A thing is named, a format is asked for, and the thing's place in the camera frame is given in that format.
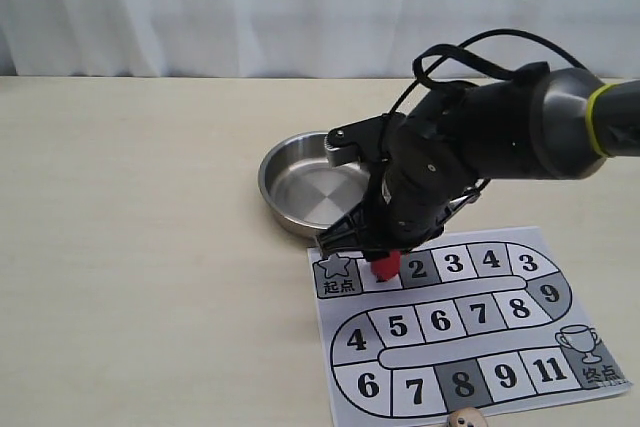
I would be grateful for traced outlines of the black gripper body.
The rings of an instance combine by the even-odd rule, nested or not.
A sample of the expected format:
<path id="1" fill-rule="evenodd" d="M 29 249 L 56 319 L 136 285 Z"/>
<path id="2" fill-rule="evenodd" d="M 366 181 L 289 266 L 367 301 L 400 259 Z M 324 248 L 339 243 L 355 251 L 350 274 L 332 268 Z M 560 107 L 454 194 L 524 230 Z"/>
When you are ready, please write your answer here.
<path id="1" fill-rule="evenodd" d="M 373 242 L 401 242 L 407 253 L 440 236 L 446 222 L 479 197 L 478 174 L 438 130 L 454 104 L 431 91 L 409 114 L 382 114 L 326 135 L 332 166 L 358 163 L 369 172 L 359 202 Z"/>

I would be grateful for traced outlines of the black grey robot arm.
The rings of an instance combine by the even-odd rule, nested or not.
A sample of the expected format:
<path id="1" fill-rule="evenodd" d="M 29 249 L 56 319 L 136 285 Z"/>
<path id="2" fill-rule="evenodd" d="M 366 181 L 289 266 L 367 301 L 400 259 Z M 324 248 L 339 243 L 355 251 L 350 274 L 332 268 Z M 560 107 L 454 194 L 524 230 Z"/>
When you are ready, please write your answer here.
<path id="1" fill-rule="evenodd" d="M 485 85 L 430 88 L 408 113 L 332 129 L 333 166 L 358 163 L 362 197 L 316 237 L 323 257 L 379 260 L 440 237 L 494 180 L 578 180 L 639 153 L 639 84 L 528 64 Z"/>

